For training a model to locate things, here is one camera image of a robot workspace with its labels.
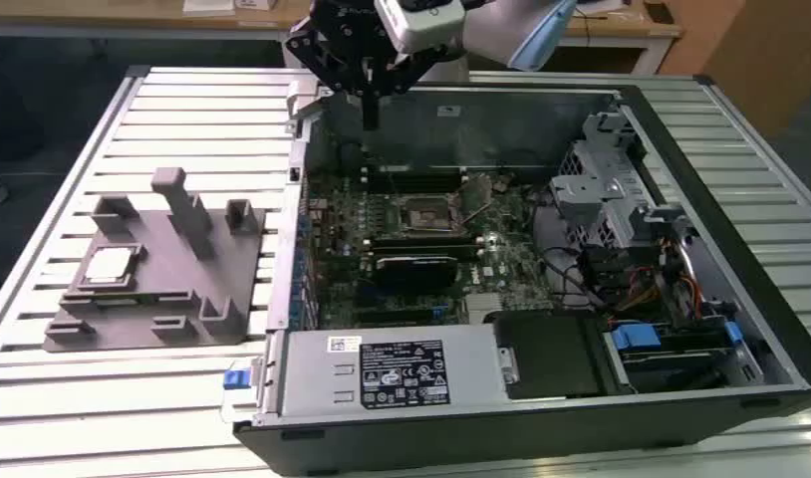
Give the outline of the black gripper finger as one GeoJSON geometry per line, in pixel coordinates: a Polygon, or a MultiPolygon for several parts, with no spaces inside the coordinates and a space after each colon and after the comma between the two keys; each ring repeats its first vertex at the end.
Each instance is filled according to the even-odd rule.
{"type": "Polygon", "coordinates": [[[431,67],[446,59],[448,52],[450,47],[440,45],[407,55],[403,60],[395,54],[372,59],[371,129],[379,129],[381,125],[383,99],[404,94],[431,67]]]}
{"type": "Polygon", "coordinates": [[[335,36],[320,40],[316,29],[293,32],[287,41],[289,52],[336,93],[359,99],[364,129],[373,128],[373,90],[364,69],[364,58],[351,41],[335,36]]]}

